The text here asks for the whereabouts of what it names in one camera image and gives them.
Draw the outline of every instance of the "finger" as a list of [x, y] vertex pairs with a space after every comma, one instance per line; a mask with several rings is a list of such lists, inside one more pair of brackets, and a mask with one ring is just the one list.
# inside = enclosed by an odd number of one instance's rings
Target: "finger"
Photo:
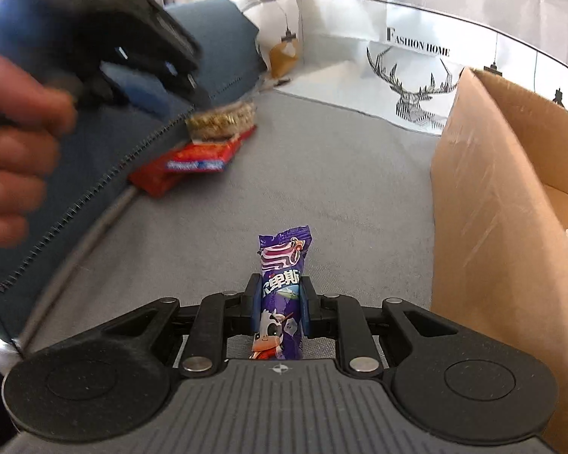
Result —
[[27, 221], [21, 215], [0, 216], [0, 247], [14, 247], [27, 236]]
[[41, 205], [45, 192], [38, 177], [0, 170], [0, 214], [31, 212]]
[[0, 128], [0, 168], [13, 173], [47, 176], [59, 161], [59, 143], [47, 131]]
[[0, 114], [23, 127], [46, 128], [56, 136], [71, 132], [76, 121], [70, 94], [43, 87], [1, 56]]

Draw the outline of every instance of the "candy wrapper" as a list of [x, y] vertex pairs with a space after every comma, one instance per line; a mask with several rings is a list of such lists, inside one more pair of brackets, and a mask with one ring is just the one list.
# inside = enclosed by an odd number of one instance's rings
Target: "candy wrapper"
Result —
[[260, 235], [262, 301], [259, 332], [250, 358], [301, 358], [299, 282], [311, 244], [309, 227]]

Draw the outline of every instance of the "gray mat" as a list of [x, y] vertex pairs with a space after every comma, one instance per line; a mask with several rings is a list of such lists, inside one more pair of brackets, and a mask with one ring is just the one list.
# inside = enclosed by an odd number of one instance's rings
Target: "gray mat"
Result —
[[[162, 200], [138, 197], [80, 265], [32, 349], [164, 296], [182, 305], [244, 289], [260, 233], [308, 224], [305, 273], [318, 293], [380, 306], [429, 306], [434, 243], [429, 164], [436, 137], [268, 92], [259, 128], [223, 174], [190, 177]], [[230, 339], [230, 356], [250, 342]], [[334, 347], [309, 340], [304, 355]]]

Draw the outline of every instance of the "dark blue cushion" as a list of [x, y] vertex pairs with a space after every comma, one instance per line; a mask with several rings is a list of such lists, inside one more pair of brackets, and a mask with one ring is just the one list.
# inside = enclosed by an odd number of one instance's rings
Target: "dark blue cushion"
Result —
[[[214, 105], [232, 102], [255, 85], [265, 69], [256, 52], [257, 29], [233, 3], [205, 0], [168, 11], [202, 45], [197, 78]], [[39, 68], [39, 54], [9, 36], [0, 36], [0, 53], [32, 73]], [[62, 143], [47, 201], [30, 216], [30, 236], [15, 249], [0, 249], [0, 338], [21, 333], [55, 270], [126, 188], [126, 176], [187, 138], [184, 122], [176, 118], [189, 104], [168, 94], [153, 77], [116, 66], [104, 70], [132, 91], [133, 102], [145, 111], [102, 107], [80, 112], [76, 131]]]

